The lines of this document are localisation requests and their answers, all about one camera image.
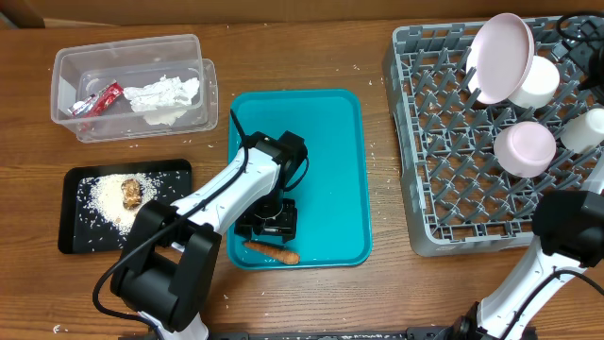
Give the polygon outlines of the white cup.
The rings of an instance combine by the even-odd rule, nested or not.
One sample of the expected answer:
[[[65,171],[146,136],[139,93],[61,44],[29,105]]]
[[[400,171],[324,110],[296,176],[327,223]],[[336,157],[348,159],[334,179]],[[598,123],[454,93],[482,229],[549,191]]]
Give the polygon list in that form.
[[[603,109],[591,109],[563,127],[562,144],[576,154],[584,154],[603,141],[603,127]]]

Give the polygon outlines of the large white plate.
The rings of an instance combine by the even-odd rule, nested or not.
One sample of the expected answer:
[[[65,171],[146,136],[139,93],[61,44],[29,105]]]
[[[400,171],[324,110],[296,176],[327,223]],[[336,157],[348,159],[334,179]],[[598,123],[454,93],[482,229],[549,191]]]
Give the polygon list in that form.
[[[477,101],[496,104],[507,99],[525,81],[534,56],[534,38],[529,26],[513,13],[500,13],[488,20],[470,45],[466,73]]]

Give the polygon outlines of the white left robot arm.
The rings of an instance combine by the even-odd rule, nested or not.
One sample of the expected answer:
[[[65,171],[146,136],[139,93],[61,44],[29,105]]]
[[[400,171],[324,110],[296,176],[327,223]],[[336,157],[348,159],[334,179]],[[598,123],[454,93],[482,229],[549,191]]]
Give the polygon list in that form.
[[[150,327],[154,339],[206,339],[199,312],[223,235],[249,240],[296,235],[297,209],[285,197],[308,165],[303,138],[284,132],[243,137],[232,162],[204,187],[170,205],[156,200],[138,211],[118,262],[101,278]]]

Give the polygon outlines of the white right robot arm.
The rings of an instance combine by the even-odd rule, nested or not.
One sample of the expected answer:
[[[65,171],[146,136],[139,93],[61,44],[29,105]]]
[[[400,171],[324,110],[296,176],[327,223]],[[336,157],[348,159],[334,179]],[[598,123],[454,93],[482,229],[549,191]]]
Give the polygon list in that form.
[[[585,20],[576,33],[562,28],[580,16],[601,20]],[[603,87],[603,11],[563,15],[555,29],[566,55],[587,75],[579,89]],[[561,141],[580,153],[603,142],[603,109],[569,120]],[[532,231],[535,236],[525,255],[503,283],[433,339],[538,339],[530,320],[573,278],[603,296],[603,287],[584,275],[603,260],[603,156],[581,191],[554,190],[541,198]]]

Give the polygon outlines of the white napkin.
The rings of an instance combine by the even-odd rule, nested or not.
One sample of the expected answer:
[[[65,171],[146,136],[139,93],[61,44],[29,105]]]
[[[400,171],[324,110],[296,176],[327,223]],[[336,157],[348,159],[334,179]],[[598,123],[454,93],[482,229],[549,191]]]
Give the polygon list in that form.
[[[168,78],[162,76],[159,81],[141,88],[126,87],[123,95],[134,112],[144,112],[144,121],[151,125],[172,126],[198,95],[200,82],[197,77],[182,81],[179,76]]]

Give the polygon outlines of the red snack wrapper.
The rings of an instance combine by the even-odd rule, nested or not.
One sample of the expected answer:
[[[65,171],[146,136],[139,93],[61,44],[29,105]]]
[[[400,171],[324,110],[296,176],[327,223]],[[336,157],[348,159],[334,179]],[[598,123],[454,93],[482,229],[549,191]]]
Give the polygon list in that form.
[[[116,101],[123,94],[123,91],[124,89],[116,81],[113,81],[99,92],[75,102],[68,109],[68,112],[74,118],[98,116]]]

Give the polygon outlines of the brown food scrap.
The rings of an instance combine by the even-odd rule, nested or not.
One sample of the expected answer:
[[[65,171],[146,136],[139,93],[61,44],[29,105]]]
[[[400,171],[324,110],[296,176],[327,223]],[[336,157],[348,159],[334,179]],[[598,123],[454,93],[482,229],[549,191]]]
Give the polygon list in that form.
[[[134,179],[126,179],[122,185],[123,206],[127,210],[134,210],[142,203],[142,189],[140,183]]]

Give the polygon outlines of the orange carrot piece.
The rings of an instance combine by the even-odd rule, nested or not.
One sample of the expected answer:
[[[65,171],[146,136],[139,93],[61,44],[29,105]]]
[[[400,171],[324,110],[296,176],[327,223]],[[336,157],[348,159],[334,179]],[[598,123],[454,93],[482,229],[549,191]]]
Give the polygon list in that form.
[[[248,249],[257,251],[282,264],[296,265],[300,262],[300,255],[298,253],[282,247],[272,246],[253,241],[246,241],[243,243],[243,245]]]

